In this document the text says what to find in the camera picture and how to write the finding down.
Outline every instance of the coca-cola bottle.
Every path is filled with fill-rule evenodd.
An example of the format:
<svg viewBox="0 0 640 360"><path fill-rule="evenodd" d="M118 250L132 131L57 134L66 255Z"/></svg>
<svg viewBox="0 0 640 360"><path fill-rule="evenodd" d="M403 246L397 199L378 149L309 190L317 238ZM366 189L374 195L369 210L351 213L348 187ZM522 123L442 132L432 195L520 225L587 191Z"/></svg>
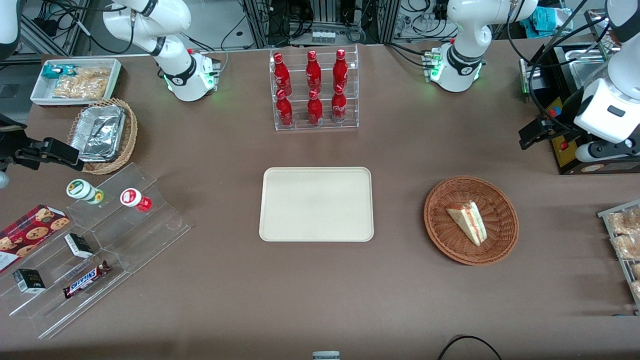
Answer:
<svg viewBox="0 0 640 360"><path fill-rule="evenodd" d="M349 65L347 64L346 52L344 49L338 49L335 52L335 64L333 64L333 88L335 85L342 85L342 88L347 88L347 70Z"/></svg>
<svg viewBox="0 0 640 360"><path fill-rule="evenodd" d="M293 111L291 110L291 103L287 99L286 93L284 90L278 89L278 91L276 91L276 97L278 98L276 101L276 109L278 110L280 123L284 127L292 127Z"/></svg>
<svg viewBox="0 0 640 360"><path fill-rule="evenodd" d="M309 89L318 93L322 91L322 70L317 61L317 54L311 50L307 53L307 84Z"/></svg>
<svg viewBox="0 0 640 360"><path fill-rule="evenodd" d="M275 53L273 55L273 61L276 63L276 67L273 70L273 75L276 77L276 85L279 89L284 90L286 96L291 95L291 77L289 75L289 69L282 61L282 54Z"/></svg>
<svg viewBox="0 0 640 360"><path fill-rule="evenodd" d="M344 122L347 113L347 98L344 96L344 88L342 85L335 85L333 89L333 97L331 98L331 119L336 124Z"/></svg>
<svg viewBox="0 0 640 360"><path fill-rule="evenodd" d="M309 124L313 127L322 126L322 102L318 99L318 91L309 90L309 102L307 103L309 111Z"/></svg>

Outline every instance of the blue cloth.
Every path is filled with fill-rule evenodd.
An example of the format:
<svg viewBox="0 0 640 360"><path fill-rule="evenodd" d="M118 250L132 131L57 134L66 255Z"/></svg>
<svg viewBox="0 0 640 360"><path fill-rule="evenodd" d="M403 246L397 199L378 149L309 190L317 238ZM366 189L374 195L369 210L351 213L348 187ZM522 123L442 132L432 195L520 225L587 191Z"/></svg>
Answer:
<svg viewBox="0 0 640 360"><path fill-rule="evenodd" d="M536 7L531 16L531 24L536 31L553 31L556 29L556 10L551 8Z"/></svg>
<svg viewBox="0 0 640 360"><path fill-rule="evenodd" d="M533 26L533 23L529 19L520 21L520 25L522 25L522 27L525 29L527 38L551 37L555 33L555 31L536 31L536 28Z"/></svg>

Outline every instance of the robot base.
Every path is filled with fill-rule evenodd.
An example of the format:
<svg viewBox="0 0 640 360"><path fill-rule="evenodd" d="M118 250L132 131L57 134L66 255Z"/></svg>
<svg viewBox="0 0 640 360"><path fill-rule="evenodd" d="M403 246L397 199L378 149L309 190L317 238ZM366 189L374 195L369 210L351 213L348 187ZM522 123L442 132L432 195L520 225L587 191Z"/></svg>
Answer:
<svg viewBox="0 0 640 360"><path fill-rule="evenodd" d="M184 85L171 84L166 76L164 77L169 90L182 101L196 101L218 89L220 63L213 64L211 58L198 53L191 56L196 60L196 70Z"/></svg>
<svg viewBox="0 0 640 360"><path fill-rule="evenodd" d="M444 44L441 47L432 48L430 53L422 57L422 64L433 66L432 69L424 69L424 77L427 82L434 82L444 90L450 92L463 92L471 87L471 84L480 76L479 64L475 73L460 75L458 71L449 63L447 51L451 44Z"/></svg>

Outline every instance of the table surface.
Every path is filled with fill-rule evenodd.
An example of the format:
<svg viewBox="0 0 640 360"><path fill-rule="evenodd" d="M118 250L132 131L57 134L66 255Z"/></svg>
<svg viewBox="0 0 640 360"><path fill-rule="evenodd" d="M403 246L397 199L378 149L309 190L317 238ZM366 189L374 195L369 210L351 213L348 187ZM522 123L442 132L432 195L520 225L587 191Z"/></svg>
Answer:
<svg viewBox="0 0 640 360"><path fill-rule="evenodd" d="M531 56L538 43L517 44ZM548 144L521 151L518 130L537 111L505 41L462 94L426 84L386 47L358 48L360 128L331 133L276 133L268 51L232 53L219 91L193 103L167 91L152 58L120 58L116 94L140 123L132 160L193 228L51 340L0 316L0 357L310 359L340 350L345 360L422 360L473 334L505 359L637 359L640 318L611 316L635 307L595 214L638 198L639 175L559 176ZM77 112L33 106L28 133L66 139ZM262 241L264 171L325 166L371 171L373 239ZM78 176L51 164L9 174L0 224L35 204L69 205L63 188ZM426 195L457 175L482 177L513 202L520 237L504 261L464 266L427 237ZM493 358L472 340L455 345L456 356Z"/></svg>

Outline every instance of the round wicker basket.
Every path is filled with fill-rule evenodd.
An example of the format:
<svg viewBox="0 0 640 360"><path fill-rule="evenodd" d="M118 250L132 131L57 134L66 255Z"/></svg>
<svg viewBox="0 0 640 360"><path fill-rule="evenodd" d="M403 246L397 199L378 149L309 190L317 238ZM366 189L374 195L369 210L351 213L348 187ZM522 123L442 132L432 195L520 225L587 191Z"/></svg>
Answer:
<svg viewBox="0 0 640 360"><path fill-rule="evenodd" d="M120 99L103 100L89 106L98 107L107 105L118 105L127 112L127 118L125 119L124 129L122 132L122 140L120 141L120 153L116 160L111 163L84 163L83 172L89 172L95 175L104 175L114 172L127 164L131 154L133 153L133 148L136 146L136 136L138 135L138 120L136 120L136 114L131 111L131 108L126 102ZM80 114L76 116L74 123L71 125L71 130L67 136L67 144L70 144L71 139L74 137L79 119Z"/></svg>
<svg viewBox="0 0 640 360"><path fill-rule="evenodd" d="M447 207L476 202L487 239L476 246L447 212ZM493 184L470 176L456 176L437 184L424 204L424 224L436 246L467 265L489 265L504 258L518 241L518 217L507 196Z"/></svg>

